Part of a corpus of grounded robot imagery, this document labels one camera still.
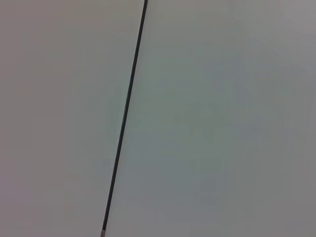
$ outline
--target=black line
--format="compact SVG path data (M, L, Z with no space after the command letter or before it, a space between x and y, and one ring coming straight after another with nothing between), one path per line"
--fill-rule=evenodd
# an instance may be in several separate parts
M128 112L128 107L129 107L129 101L130 101L130 96L132 94L132 87L133 87L133 82L134 82L134 76L135 76L135 70L136 70L136 64L137 64L137 58L138 58L140 41L141 41L141 38L142 38L142 32L143 32L143 27L144 27L147 3L148 3L148 0L144 0L142 18L141 18L141 22L140 22L138 38L137 38L137 43L136 43L136 49L135 49L135 55L134 55L134 61L133 61L133 67L132 67L132 72L131 72L131 76L130 76L128 91L127 91L127 97L126 97L126 103L125 103L125 108L124 108L122 126L121 126L120 133L119 133L118 149L117 149L117 154L116 154L116 157L115 157L114 169L113 169L113 173L112 173L110 191L109 191L109 196L108 196L107 207L106 207L106 210L105 210L105 217L104 217L101 237L105 236L105 231L106 231L106 227L107 227L108 217L109 217L109 213L110 213L111 200L112 200L112 195L113 195L113 190L114 190L115 178L116 178L116 175L117 175L117 170L118 170L118 165L119 165L119 156L120 156L120 150L121 150L122 142L123 142L124 130L125 130L126 119L127 119L127 112Z

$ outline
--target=gray surface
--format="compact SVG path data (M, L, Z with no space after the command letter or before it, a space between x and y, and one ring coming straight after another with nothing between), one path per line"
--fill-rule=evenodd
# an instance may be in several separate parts
M314 237L312 1L149 1L108 237Z
M99 237L142 3L0 1L0 236Z

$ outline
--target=thin black rod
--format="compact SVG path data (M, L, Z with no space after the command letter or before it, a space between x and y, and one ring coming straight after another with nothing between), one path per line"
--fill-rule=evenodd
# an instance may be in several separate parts
M134 76L135 76L135 70L136 70L136 64L137 64L137 58L138 58L140 41L141 41L141 38L142 38L142 32L143 32L143 26L144 26L144 21L145 21L145 14L146 14L147 3L148 3L148 1L144 0L142 18L141 18L141 22L140 22L138 38L137 38L137 43L136 43L136 49L135 49L135 55L134 55L134 61L133 61L133 67L132 67L132 72L131 72L131 76L130 76L128 91L127 91L127 97L126 97L126 103L125 103L125 108L124 108L122 126L121 126L120 133L119 133L118 149L117 149L117 154L116 154L116 157L115 157L114 169L113 169L113 173L112 173L110 191L109 191L109 196L108 196L107 207L106 207L106 210L105 210L105 217L104 217L101 237L105 236L105 231L106 231L106 227L107 227L108 217L109 217L109 213L110 213L110 206L111 206L112 195L113 195L113 190L114 190L114 183L115 183L115 178L116 178L116 175L117 175L117 170L118 170L118 165L119 165L119 156L120 156L120 151L121 151L122 142L123 142L123 136L124 136L124 130L125 130L125 125L126 125L126 119L127 119L127 112L128 112L128 107L129 107L130 96L132 94L132 87L133 87L133 82L134 82Z

